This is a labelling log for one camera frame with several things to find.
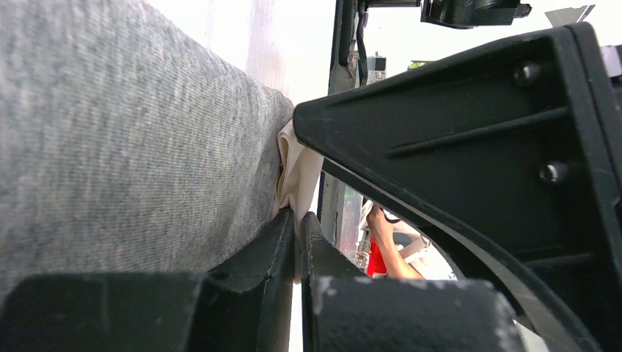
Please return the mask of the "grey beige underwear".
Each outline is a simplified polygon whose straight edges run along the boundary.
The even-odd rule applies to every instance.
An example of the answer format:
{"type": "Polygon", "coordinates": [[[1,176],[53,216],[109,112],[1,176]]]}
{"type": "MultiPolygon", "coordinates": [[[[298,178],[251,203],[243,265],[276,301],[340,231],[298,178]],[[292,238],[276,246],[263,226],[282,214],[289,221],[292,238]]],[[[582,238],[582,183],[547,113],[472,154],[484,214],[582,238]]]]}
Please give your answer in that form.
{"type": "Polygon", "coordinates": [[[1,295],[58,273],[206,272],[322,157],[293,104],[144,1],[1,3],[1,295]]]}

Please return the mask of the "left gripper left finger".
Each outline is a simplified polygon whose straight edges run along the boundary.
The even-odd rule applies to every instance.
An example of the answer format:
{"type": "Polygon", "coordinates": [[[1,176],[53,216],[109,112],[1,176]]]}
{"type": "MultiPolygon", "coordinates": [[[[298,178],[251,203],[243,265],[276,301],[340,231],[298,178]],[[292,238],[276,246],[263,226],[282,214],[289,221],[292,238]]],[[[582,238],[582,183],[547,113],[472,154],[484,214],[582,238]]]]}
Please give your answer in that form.
{"type": "Polygon", "coordinates": [[[290,209],[203,274],[53,274],[23,280],[1,308],[3,351],[286,351],[290,209]]]}

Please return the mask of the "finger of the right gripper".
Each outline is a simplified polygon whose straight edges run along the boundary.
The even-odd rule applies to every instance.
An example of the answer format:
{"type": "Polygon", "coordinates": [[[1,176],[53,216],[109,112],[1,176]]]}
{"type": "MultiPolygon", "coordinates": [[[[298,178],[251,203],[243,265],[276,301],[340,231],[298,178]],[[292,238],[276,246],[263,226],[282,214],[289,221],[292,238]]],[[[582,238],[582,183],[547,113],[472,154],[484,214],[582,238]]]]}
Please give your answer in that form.
{"type": "Polygon", "coordinates": [[[293,126],[549,350],[621,349],[621,102],[589,23],[301,103],[293,126]]]}

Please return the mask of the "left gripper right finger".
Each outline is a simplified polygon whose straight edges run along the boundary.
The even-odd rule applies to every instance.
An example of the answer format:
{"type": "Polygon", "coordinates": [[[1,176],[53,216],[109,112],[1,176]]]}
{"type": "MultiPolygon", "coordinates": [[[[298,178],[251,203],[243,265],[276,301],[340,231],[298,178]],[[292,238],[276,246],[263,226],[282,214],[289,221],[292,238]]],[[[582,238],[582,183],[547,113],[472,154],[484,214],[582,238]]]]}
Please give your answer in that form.
{"type": "Polygon", "coordinates": [[[513,310],[480,280],[373,279],[301,221],[306,351],[523,351],[513,310]]]}

